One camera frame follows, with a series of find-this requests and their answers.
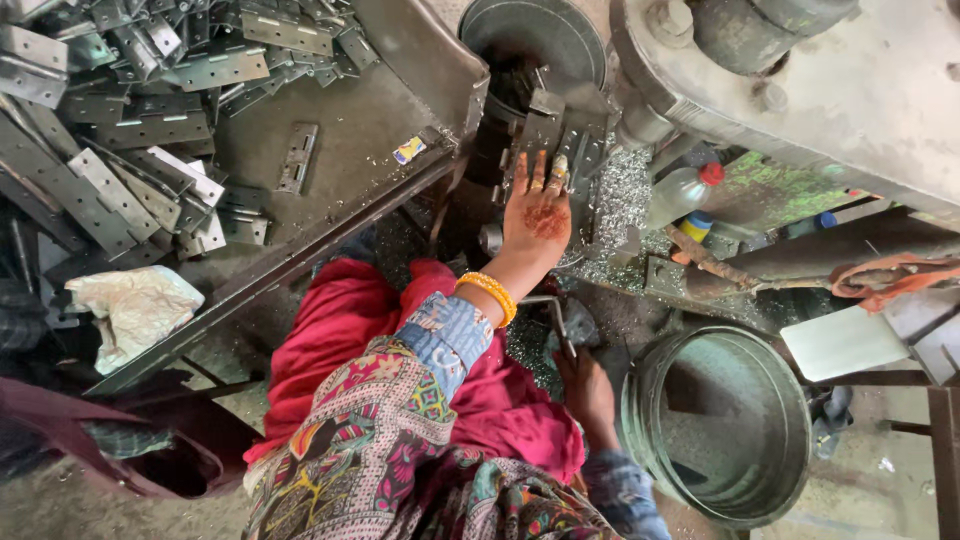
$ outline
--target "woman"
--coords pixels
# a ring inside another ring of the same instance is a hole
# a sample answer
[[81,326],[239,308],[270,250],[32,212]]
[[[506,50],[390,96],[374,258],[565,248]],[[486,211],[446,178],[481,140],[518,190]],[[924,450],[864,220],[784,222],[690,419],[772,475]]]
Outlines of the woman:
[[[559,362],[567,412],[503,354],[514,299],[570,237],[565,161],[544,173],[543,152],[532,180],[519,156],[481,273],[455,282],[415,261],[398,298],[369,250],[324,266],[274,354],[245,538],[669,538],[650,477],[620,451],[603,369]],[[589,500],[565,485],[581,465]]]

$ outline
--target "plastic bottle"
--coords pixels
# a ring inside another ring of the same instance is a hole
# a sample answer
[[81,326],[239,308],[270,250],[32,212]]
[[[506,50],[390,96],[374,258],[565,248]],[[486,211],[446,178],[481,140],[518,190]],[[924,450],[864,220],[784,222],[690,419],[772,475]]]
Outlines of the plastic bottle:
[[724,178],[720,163],[707,163],[697,170],[693,167],[677,169],[654,185],[647,221],[640,230],[640,237],[662,229],[668,223],[703,206],[710,196],[710,188]]

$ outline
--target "sleeve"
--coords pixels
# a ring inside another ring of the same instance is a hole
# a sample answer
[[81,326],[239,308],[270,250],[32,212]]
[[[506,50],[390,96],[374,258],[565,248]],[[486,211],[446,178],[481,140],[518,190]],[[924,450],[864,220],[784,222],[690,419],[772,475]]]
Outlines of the sleeve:
[[591,453],[581,469],[593,506],[628,540],[669,540],[653,479],[620,450]]
[[490,347],[493,327],[470,302],[435,292],[395,336],[426,365],[452,400],[470,367]]

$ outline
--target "floor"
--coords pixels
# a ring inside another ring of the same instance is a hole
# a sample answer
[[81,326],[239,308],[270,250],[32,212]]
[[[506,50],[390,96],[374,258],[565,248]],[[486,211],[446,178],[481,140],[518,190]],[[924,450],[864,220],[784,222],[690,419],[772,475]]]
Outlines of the floor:
[[[463,204],[477,200],[476,188],[460,192]],[[408,204],[424,222],[425,205]],[[471,238],[462,223],[455,236]],[[377,224],[378,254],[394,286],[409,280],[403,262],[422,248],[422,240],[394,212]],[[441,250],[442,257],[452,252]],[[244,380],[252,370],[269,371],[270,351],[289,329],[302,298],[306,279],[261,298],[247,313],[212,331],[188,356],[226,381]],[[601,341],[635,355],[656,333],[678,324],[669,307],[585,282],[574,283],[571,294],[594,315]],[[534,362],[542,354],[543,326],[527,323],[511,334],[511,353],[543,373]],[[189,369],[178,362],[173,367]],[[197,387],[209,385],[195,378]],[[266,383],[220,403],[261,429],[267,409]],[[936,499],[930,443],[917,435],[891,433],[877,423],[896,419],[924,423],[926,395],[920,389],[859,387],[852,406],[855,424],[842,434],[829,461],[814,458],[809,479],[796,506],[775,524],[752,531],[755,539],[937,538]],[[881,466],[889,462],[889,467]],[[732,538],[693,509],[659,497],[660,511],[675,539]],[[17,479],[0,489],[0,530],[8,539],[60,540],[163,537],[171,540],[237,538],[245,524],[248,499],[242,490],[220,498],[156,501],[110,494],[84,479],[69,460]]]

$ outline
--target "yellow bangle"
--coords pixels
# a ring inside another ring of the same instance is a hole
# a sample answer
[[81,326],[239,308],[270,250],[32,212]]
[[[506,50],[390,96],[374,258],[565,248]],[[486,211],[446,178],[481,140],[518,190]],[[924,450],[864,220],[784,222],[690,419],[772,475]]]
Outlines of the yellow bangle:
[[473,283],[495,298],[496,302],[500,304],[500,308],[503,309],[503,322],[500,323],[498,328],[509,325],[510,321],[516,317],[516,302],[510,297],[507,289],[494,278],[480,272],[467,272],[457,280],[457,285],[460,285],[460,283]]

